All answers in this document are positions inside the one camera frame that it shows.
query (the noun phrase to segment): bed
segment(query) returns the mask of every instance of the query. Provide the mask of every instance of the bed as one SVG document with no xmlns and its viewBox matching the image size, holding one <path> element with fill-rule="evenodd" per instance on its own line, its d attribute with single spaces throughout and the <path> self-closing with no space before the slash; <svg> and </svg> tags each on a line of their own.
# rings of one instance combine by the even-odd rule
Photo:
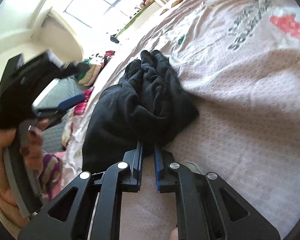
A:
<svg viewBox="0 0 300 240">
<path fill-rule="evenodd" d="M 158 49 L 194 96 L 199 118 L 166 149 L 217 172 L 279 231 L 300 240 L 300 7 L 295 0 L 175 0 L 156 12 L 98 76 L 74 124 L 61 187 L 80 171 L 82 144 L 101 92 L 141 50 Z M 121 237 L 168 239 L 173 194 L 155 190 L 146 158 L 138 194 L 122 197 Z"/>
</svg>

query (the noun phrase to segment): black cloth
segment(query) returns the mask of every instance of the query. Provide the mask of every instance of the black cloth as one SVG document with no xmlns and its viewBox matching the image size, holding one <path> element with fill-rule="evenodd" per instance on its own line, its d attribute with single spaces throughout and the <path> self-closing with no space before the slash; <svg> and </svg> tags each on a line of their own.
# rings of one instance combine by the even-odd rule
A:
<svg viewBox="0 0 300 240">
<path fill-rule="evenodd" d="M 164 146 L 198 114 L 168 60 L 158 50 L 144 50 L 119 83 L 100 95 L 83 143 L 82 169 L 105 171 L 135 149 L 138 138 Z"/>
</svg>

